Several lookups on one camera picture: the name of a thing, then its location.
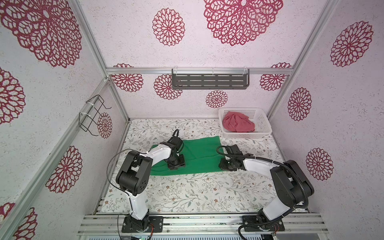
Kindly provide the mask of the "green tank top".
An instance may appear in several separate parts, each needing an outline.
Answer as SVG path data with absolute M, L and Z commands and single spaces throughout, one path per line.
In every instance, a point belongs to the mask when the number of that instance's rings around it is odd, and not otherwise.
M 216 151 L 221 145 L 220 137 L 185 140 L 181 154 L 185 157 L 185 166 L 170 170 L 167 163 L 161 161 L 151 169 L 152 176 L 176 176 L 188 174 L 221 172 L 219 163 L 222 156 Z

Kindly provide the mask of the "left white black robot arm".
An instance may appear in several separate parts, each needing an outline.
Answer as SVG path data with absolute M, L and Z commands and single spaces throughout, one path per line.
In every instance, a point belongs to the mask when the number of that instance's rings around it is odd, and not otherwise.
M 161 142 L 146 153 L 131 150 L 116 176 L 116 183 L 127 193 L 131 203 L 131 217 L 136 221 L 143 221 L 149 214 L 146 204 L 145 189 L 149 183 L 152 166 L 166 162 L 176 170 L 185 166 L 184 155 L 181 154 L 184 144 Z

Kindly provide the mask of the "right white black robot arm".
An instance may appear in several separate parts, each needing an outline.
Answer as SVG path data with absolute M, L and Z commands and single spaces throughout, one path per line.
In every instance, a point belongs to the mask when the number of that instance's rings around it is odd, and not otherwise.
M 277 196 L 258 213 L 259 224 L 271 224 L 296 209 L 306 209 L 314 188 L 295 161 L 284 163 L 250 155 L 228 155 L 221 159 L 224 171 L 244 170 L 271 178 Z

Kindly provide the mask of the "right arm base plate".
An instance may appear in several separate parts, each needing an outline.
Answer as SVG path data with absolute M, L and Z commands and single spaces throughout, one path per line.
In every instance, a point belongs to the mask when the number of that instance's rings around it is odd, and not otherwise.
M 268 220 L 267 218 L 259 215 L 245 215 L 242 216 L 244 229 L 246 232 L 283 232 L 285 226 L 282 221 L 282 216 Z

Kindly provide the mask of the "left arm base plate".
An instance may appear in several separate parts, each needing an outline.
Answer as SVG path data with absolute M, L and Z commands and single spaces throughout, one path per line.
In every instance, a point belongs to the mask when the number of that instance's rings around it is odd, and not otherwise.
M 131 216 L 124 218 L 122 233 L 161 233 L 163 231 L 163 217 L 144 217 L 137 220 Z

